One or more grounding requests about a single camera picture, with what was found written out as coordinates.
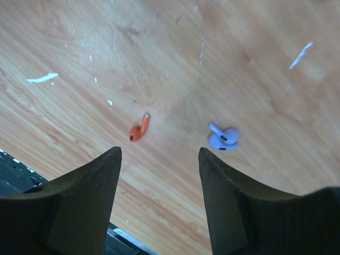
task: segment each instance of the orange object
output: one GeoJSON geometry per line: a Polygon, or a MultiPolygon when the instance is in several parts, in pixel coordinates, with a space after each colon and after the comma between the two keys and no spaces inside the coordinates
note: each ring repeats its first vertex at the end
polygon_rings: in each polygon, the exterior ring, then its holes
{"type": "Polygon", "coordinates": [[[139,139],[142,138],[142,136],[145,134],[145,132],[148,129],[149,120],[150,120],[150,115],[144,114],[142,124],[140,126],[132,127],[129,133],[131,142],[137,142],[139,139]]]}

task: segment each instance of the wood grain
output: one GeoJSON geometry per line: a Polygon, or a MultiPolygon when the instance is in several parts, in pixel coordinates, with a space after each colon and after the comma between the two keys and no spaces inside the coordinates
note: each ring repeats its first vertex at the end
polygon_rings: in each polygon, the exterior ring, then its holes
{"type": "Polygon", "coordinates": [[[340,184],[339,23],[336,0],[0,0],[0,147],[49,180],[122,147],[111,221],[162,254],[210,254],[209,122],[239,130],[216,154],[256,180],[340,184]]]}

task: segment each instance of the black object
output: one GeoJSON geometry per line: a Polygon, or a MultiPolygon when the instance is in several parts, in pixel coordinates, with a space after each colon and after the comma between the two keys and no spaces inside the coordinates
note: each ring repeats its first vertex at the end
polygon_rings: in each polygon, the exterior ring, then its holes
{"type": "Polygon", "coordinates": [[[121,160],[114,147],[24,194],[0,196],[1,254],[102,254],[121,160]]]}
{"type": "Polygon", "coordinates": [[[213,254],[340,254],[340,188],[299,197],[246,176],[206,148],[199,168],[213,254]]]}

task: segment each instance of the orange plastic piece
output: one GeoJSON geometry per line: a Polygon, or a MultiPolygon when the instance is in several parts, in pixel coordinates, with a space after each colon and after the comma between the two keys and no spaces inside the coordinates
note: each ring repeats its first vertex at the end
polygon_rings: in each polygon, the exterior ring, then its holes
{"type": "Polygon", "coordinates": [[[150,120],[150,115],[144,114],[142,124],[140,126],[132,127],[129,133],[129,138],[131,142],[137,142],[139,139],[142,138],[142,136],[145,134],[145,132],[148,129],[149,120],[150,120]]]}

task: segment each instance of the earbud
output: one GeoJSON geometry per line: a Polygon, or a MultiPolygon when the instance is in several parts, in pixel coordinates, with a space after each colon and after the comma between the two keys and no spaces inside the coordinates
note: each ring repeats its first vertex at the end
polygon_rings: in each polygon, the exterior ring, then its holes
{"type": "Polygon", "coordinates": [[[139,139],[142,138],[142,136],[145,134],[145,132],[148,129],[149,120],[150,120],[150,115],[144,114],[142,124],[140,126],[132,127],[129,133],[129,139],[131,142],[137,142],[139,139]]]}
{"type": "Polygon", "coordinates": [[[236,143],[239,133],[236,129],[227,129],[224,132],[214,123],[210,123],[209,128],[213,131],[209,138],[209,145],[217,150],[236,150],[239,145],[236,143]]]}

